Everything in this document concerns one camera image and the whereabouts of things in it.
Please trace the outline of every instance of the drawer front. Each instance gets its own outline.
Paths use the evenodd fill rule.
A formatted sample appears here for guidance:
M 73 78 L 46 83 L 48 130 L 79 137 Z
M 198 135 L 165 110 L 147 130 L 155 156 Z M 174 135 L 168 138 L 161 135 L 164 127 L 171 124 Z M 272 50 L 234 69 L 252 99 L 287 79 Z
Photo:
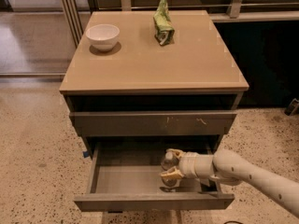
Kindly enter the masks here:
M 80 136 L 223 135 L 235 116 L 231 111 L 70 113 Z
M 169 188 L 159 177 L 164 149 L 128 147 L 96 146 L 87 192 L 75 198 L 81 211 L 225 209 L 235 198 L 212 182 L 183 179 Z
M 122 212 L 149 210 L 213 210 L 226 209 L 234 194 L 188 193 L 166 195 L 86 194 L 75 198 L 82 212 Z

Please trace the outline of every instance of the speckled floor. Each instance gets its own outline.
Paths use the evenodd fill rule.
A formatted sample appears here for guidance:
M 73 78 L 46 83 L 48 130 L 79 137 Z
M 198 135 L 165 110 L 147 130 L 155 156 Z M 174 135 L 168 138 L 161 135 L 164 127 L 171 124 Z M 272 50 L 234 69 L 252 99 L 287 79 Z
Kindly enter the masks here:
M 221 186 L 235 194 L 226 210 L 81 213 L 73 199 L 85 192 L 91 160 L 82 157 L 85 147 L 69 121 L 59 87 L 60 80 L 0 79 L 1 224 L 299 223 L 246 183 Z M 279 108 L 237 113 L 221 147 L 299 182 L 299 115 L 288 117 Z

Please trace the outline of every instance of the white bowl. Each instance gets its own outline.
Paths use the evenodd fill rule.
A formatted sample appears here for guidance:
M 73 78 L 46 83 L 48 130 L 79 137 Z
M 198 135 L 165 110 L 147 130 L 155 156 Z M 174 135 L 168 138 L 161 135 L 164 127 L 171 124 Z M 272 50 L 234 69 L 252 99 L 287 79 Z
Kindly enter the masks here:
M 112 50 L 118 42 L 119 34 L 120 29 L 110 24 L 95 25 L 86 31 L 91 45 L 101 51 Z

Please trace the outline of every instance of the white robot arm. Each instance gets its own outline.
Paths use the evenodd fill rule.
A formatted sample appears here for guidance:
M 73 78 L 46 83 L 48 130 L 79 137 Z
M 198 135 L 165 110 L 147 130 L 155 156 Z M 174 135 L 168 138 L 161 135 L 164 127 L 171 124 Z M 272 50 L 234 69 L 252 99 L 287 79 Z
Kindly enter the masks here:
M 251 184 L 299 218 L 299 184 L 244 160 L 233 151 L 221 149 L 214 155 L 168 149 L 161 178 L 168 186 L 182 178 L 210 179 L 225 185 Z

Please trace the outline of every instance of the open drawer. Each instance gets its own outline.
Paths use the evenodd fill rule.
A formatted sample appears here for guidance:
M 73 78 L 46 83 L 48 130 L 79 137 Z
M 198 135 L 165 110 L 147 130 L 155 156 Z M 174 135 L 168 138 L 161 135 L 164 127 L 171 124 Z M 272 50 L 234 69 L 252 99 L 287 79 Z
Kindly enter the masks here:
M 87 193 L 75 198 L 81 211 L 203 210 L 225 209 L 234 194 L 220 186 L 183 179 L 169 188 L 159 173 L 167 148 L 207 153 L 197 138 L 108 138 L 94 144 Z
M 232 111 L 71 112 L 80 136 L 224 135 Z

